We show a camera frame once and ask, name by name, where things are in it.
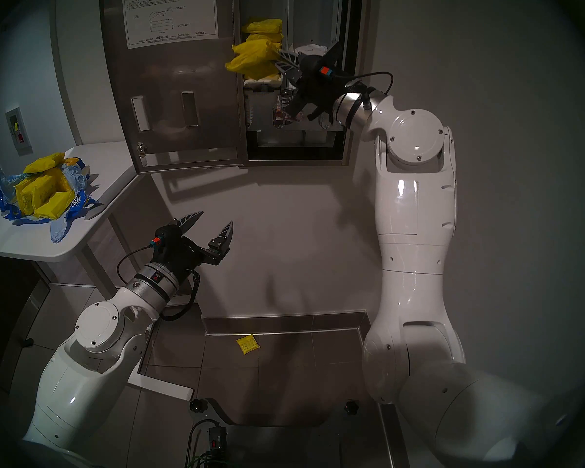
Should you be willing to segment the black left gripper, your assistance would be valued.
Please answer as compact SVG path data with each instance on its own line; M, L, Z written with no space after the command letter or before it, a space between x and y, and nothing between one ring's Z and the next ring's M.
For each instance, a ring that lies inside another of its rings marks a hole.
M155 238L151 242L153 254L150 262L163 265L176 278L186 278L189 272L201 264L219 265L230 249L233 221L230 221L217 237L210 240L207 252L181 232L188 231L203 213L194 212L180 219L174 218L172 225L157 228Z

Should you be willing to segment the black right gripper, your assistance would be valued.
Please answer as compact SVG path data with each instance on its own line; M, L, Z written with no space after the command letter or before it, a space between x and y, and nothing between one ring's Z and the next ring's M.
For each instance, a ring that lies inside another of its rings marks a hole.
M315 106L309 120L314 120L323 112L332 116L335 101L345 94L347 85L354 81L353 75L337 67L342 53L340 42L336 42L322 56L278 50L278 58L273 59L272 63L283 79L296 88L289 103L290 118L295 118L308 104Z

